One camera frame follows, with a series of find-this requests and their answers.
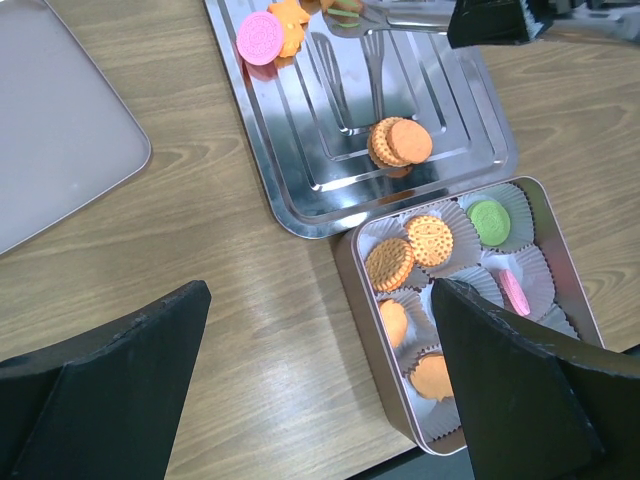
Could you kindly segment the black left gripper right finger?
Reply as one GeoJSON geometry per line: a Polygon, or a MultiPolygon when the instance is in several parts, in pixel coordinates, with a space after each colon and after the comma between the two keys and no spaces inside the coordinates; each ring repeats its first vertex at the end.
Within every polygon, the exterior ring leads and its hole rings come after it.
{"type": "Polygon", "coordinates": [[[431,293],[478,479],[636,479],[639,360],[438,279],[431,293]]]}

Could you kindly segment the brown tin lid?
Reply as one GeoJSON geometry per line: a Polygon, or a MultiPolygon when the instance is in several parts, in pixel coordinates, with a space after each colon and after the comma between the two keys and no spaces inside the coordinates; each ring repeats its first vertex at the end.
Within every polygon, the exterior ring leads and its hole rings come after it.
{"type": "Polygon", "coordinates": [[[46,1],[1,4],[1,250],[141,171],[148,136],[46,1]]]}

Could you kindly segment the metal tongs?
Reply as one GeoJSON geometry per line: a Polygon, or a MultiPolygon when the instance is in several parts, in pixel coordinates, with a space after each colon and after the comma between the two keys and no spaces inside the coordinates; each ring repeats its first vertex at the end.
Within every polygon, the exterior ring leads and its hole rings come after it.
{"type": "Polygon", "coordinates": [[[445,35],[455,8],[454,1],[360,2],[364,8],[357,27],[339,27],[326,10],[323,12],[323,19],[332,34],[358,38],[378,31],[393,30],[445,35]]]}

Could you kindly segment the green round cookie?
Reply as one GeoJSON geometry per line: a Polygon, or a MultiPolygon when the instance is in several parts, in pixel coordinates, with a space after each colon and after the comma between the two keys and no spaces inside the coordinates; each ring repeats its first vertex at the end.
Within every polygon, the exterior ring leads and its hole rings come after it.
{"type": "Polygon", "coordinates": [[[360,1],[334,1],[326,13],[339,26],[353,28],[360,24],[360,14],[364,5],[360,1]]]}
{"type": "Polygon", "coordinates": [[[511,218],[507,210],[495,200],[473,203],[467,215],[483,245],[497,247],[506,241],[511,231],[511,218]]]}

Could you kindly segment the orange flower cookie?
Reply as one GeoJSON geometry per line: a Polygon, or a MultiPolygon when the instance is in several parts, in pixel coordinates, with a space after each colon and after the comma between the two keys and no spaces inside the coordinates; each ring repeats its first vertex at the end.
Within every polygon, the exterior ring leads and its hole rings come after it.
{"type": "Polygon", "coordinates": [[[398,348],[405,339],[408,330],[408,317],[405,308],[392,299],[379,303],[381,319],[393,348],[398,348]]]}

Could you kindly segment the pink round cookie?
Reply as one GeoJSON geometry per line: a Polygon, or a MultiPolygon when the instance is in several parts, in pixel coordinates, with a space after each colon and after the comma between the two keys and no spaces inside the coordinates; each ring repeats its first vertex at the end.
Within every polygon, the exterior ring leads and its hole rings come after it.
{"type": "Polygon", "coordinates": [[[531,313],[529,302],[512,271],[509,269],[502,269],[498,272],[498,278],[500,285],[514,311],[520,316],[529,315],[531,313]]]}

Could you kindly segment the orange round sandwich cookie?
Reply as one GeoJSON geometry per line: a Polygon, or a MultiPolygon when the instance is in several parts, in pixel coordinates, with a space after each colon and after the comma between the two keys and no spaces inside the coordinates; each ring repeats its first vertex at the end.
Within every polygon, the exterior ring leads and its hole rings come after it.
{"type": "Polygon", "coordinates": [[[365,268],[374,290],[391,292],[404,283],[414,264],[414,253],[409,242],[401,238],[390,238],[371,251],[365,268]]]}

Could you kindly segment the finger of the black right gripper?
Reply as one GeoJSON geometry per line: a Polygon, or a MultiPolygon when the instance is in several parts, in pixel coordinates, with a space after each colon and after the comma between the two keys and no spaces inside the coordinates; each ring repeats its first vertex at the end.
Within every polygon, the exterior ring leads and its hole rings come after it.
{"type": "Polygon", "coordinates": [[[479,45],[523,45],[552,24],[549,1],[458,0],[447,29],[453,49],[479,45]]]}

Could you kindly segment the orange round dotted cookie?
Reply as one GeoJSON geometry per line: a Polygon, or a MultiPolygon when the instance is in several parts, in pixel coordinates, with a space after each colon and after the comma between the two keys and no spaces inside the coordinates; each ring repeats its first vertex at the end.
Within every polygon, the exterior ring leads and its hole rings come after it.
{"type": "Polygon", "coordinates": [[[416,216],[406,223],[405,229],[419,265],[437,267],[451,256],[453,234],[442,219],[431,215],[416,216]]]}

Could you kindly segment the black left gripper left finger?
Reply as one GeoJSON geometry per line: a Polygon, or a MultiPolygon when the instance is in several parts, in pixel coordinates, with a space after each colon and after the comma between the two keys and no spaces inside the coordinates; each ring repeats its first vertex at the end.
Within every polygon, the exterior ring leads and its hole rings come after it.
{"type": "Polygon", "coordinates": [[[164,478],[210,303],[191,281],[2,361],[2,478],[164,478]]]}

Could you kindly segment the orange leaf cookie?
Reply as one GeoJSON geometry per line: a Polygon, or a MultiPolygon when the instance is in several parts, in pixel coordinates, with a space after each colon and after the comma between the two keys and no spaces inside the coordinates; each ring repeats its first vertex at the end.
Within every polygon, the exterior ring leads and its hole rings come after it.
{"type": "Polygon", "coordinates": [[[445,358],[442,354],[423,356],[409,375],[409,381],[420,396],[442,401],[453,397],[445,358]]]}

